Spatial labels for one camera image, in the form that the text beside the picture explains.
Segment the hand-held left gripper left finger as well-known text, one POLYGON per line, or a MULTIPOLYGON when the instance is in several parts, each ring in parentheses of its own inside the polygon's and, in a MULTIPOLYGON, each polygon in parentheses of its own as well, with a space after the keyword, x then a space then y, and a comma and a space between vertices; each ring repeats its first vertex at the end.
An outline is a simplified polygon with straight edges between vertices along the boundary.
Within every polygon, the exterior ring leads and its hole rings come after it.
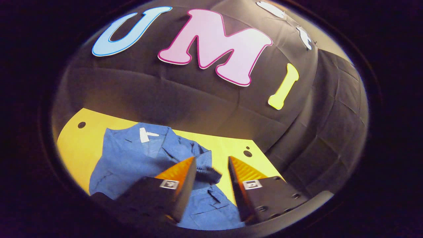
POLYGON ((101 192, 91 198, 121 223, 179 223, 196 177, 196 158, 190 157, 156 177, 142 177, 117 199, 101 192))

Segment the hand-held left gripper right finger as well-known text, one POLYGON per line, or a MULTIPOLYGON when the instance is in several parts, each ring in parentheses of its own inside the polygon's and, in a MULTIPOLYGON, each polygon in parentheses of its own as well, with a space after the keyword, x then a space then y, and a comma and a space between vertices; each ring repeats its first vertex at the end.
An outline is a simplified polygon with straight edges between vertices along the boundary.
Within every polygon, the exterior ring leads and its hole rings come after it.
POLYGON ((277 218, 309 200, 281 176, 266 176, 229 156, 228 171, 240 218, 247 225, 277 218))

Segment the blue shirt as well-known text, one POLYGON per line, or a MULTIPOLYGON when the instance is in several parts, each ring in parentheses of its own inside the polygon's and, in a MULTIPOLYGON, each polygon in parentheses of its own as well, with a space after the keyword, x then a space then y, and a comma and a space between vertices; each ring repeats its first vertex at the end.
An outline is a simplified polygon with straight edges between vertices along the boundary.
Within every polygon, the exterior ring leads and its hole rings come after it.
POLYGON ((179 227, 224 230, 245 227, 236 205, 217 187, 221 174, 212 167, 212 151, 181 137, 167 126, 137 123, 106 129, 102 155, 89 182, 89 193, 116 200, 142 177, 154 177, 195 157, 197 173, 179 227))

